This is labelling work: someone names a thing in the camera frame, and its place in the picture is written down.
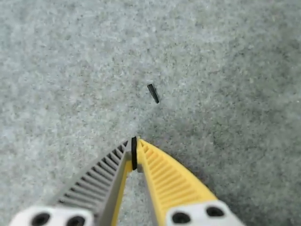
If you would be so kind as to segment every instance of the ribbed surface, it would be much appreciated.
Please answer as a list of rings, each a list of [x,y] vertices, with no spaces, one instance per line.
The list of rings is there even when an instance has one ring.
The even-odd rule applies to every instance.
[[[192,185],[160,153],[143,145],[153,188],[164,212],[171,207],[200,199]]]
[[[105,201],[110,186],[124,155],[125,142],[107,156],[102,158],[71,186],[59,198],[60,204],[73,207],[86,208],[97,213],[99,205]]]
[[[172,207],[216,200],[201,181],[171,156],[142,139],[137,147],[137,162],[147,180],[157,225],[165,225],[166,213]]]

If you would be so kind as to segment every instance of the gray carpet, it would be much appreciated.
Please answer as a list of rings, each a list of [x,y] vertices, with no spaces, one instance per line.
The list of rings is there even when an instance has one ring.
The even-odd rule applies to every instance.
[[[301,225],[300,21],[299,0],[1,0],[0,225],[134,135],[248,226]],[[119,225],[151,225],[145,202],[133,173]]]

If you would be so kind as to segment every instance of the screw hole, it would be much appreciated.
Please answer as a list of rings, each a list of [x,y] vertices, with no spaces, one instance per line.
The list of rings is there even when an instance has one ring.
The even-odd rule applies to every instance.
[[[67,226],[84,226],[85,219],[80,216],[72,217],[68,220]]]
[[[190,217],[186,213],[177,212],[173,215],[173,222],[176,224],[186,224],[190,222]]]
[[[32,226],[42,226],[49,221],[50,215],[48,213],[40,213],[32,219]]]
[[[222,217],[225,215],[224,212],[220,208],[217,208],[214,206],[208,207],[206,211],[210,217]]]

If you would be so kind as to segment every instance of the gripper jaw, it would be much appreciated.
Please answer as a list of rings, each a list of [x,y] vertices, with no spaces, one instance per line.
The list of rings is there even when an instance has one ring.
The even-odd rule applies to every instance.
[[[136,162],[132,161],[135,154],[134,137],[91,162],[48,204],[84,208],[93,213],[95,225],[116,225],[127,173],[133,170],[132,162]]]
[[[144,174],[154,226],[245,226],[189,170],[136,137],[91,162],[45,206],[19,212],[10,226],[115,226],[135,169]]]
[[[189,170],[142,139],[137,143],[137,163],[146,179],[154,225],[165,225],[166,213],[173,207],[217,200]]]

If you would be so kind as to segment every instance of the carpet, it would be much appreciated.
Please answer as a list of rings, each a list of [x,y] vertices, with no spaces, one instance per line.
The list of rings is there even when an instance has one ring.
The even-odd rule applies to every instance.
[[[248,226],[301,225],[300,12],[298,0],[0,1],[0,224],[138,135]],[[134,172],[118,225],[150,226],[145,203]]]

